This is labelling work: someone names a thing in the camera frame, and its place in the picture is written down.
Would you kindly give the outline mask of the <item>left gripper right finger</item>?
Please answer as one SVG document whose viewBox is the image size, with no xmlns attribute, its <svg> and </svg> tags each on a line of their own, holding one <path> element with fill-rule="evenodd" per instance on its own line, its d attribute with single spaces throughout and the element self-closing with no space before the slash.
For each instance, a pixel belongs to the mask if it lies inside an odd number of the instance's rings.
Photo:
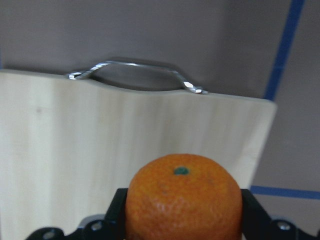
<svg viewBox="0 0 320 240">
<path fill-rule="evenodd" d="M 272 221 L 269 214 L 248 189 L 241 189 L 242 226 L 247 240 L 266 240 Z"/>
</svg>

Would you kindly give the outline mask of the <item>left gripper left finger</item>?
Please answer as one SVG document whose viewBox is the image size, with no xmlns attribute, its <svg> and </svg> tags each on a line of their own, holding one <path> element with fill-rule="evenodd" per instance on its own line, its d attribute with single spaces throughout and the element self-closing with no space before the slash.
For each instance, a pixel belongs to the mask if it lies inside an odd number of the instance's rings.
<svg viewBox="0 0 320 240">
<path fill-rule="evenodd" d="M 104 221 L 107 226 L 108 240 L 124 240 L 126 238 L 126 199 L 127 188 L 118 188 L 106 211 Z"/>
</svg>

